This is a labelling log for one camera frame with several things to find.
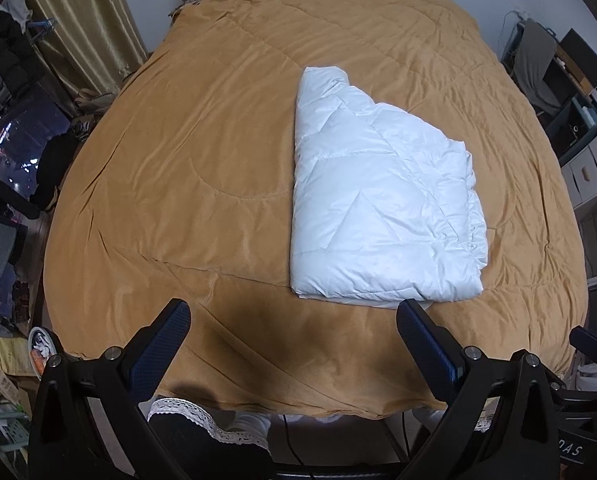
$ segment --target brown bedspread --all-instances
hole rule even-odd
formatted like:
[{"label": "brown bedspread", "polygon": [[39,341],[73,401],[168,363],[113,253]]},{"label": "brown bedspread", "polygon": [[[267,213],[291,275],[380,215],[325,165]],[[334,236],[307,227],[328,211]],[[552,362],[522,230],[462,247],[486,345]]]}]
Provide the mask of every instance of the brown bedspread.
[{"label": "brown bedspread", "polygon": [[434,401],[395,311],[290,290],[293,120],[306,66],[463,140],[488,225],[485,290],[429,314],[462,344],[556,372],[587,307],[559,165],[530,104],[448,0],[204,0],[86,142],[45,287],[69,352],[100,355],[172,297],[193,310],[161,393],[222,408],[378,417]]}]

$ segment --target folded white jacket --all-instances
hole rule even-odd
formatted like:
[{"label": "folded white jacket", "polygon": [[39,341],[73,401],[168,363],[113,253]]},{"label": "folded white jacket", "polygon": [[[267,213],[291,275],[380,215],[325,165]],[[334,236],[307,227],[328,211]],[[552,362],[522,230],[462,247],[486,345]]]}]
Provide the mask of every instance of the folded white jacket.
[{"label": "folded white jacket", "polygon": [[301,298],[396,307],[479,295],[485,219],[463,142],[336,67],[298,89],[290,281]]}]

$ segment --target bolt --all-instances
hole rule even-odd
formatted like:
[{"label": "bolt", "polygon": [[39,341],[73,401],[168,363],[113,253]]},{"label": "bolt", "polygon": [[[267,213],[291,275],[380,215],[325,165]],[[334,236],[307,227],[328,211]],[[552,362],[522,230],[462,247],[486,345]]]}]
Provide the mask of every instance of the bolt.
[{"label": "bolt", "polygon": [[527,354],[525,356],[525,362],[531,367],[537,367],[541,364],[541,360],[534,354]]},{"label": "bolt", "polygon": [[63,360],[63,358],[61,358],[60,355],[55,354],[55,355],[50,356],[50,358],[48,359],[47,365],[50,368],[56,368],[62,360]]},{"label": "bolt", "polygon": [[476,346],[466,346],[464,352],[469,359],[472,359],[472,361],[478,361],[483,356],[481,349]]},{"label": "bolt", "polygon": [[110,346],[103,355],[108,361],[114,361],[120,357],[121,352],[123,352],[123,348],[120,346]]}]

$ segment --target gold curtain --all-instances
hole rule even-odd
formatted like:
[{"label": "gold curtain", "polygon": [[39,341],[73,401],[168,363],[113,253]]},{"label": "gold curtain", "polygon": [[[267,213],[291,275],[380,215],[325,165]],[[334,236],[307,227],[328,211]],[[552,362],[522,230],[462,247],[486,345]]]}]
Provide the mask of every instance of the gold curtain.
[{"label": "gold curtain", "polygon": [[116,92],[147,59],[125,0],[26,1],[32,20],[58,20],[40,48],[73,94]]}]

